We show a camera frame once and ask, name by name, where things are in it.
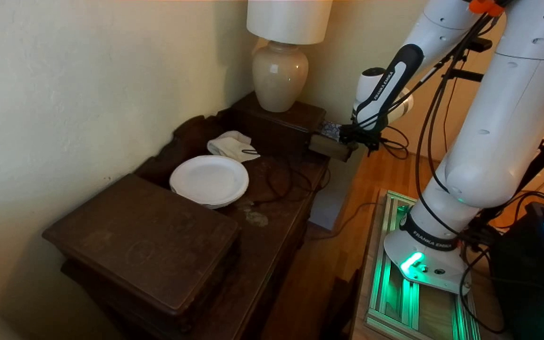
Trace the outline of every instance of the white lampshade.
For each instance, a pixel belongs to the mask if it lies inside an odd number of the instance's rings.
[[[253,87],[268,112],[287,112],[308,78],[308,59],[297,46],[327,35],[332,0],[249,0],[247,31],[268,40],[253,57]]]
[[[247,31],[280,44],[319,44],[331,6],[332,0],[249,0]]]

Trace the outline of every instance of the wooden floor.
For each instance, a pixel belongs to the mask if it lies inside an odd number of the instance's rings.
[[[414,165],[416,157],[399,161],[387,152],[361,163],[334,233],[310,229],[263,331],[264,340],[319,339],[334,278],[349,282],[361,267],[380,191],[417,197]],[[427,184],[427,163],[419,169]]]

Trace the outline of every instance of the cloth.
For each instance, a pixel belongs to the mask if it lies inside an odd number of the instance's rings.
[[[259,159],[259,154],[251,146],[251,138],[238,131],[227,131],[215,140],[210,140],[208,152],[213,155],[234,159],[238,163]]]

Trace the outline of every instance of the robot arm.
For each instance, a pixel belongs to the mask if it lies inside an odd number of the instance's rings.
[[[404,84],[455,50],[470,27],[480,33],[485,25],[487,16],[476,19],[470,4],[429,2],[389,69],[363,74],[353,125],[342,129],[342,140],[378,146]],[[544,135],[544,0],[510,0],[504,12],[506,33],[451,152],[400,231],[383,239],[387,257],[408,280],[451,293],[465,273],[455,250],[461,233],[480,210],[514,197]],[[419,265],[402,267],[414,254]]]

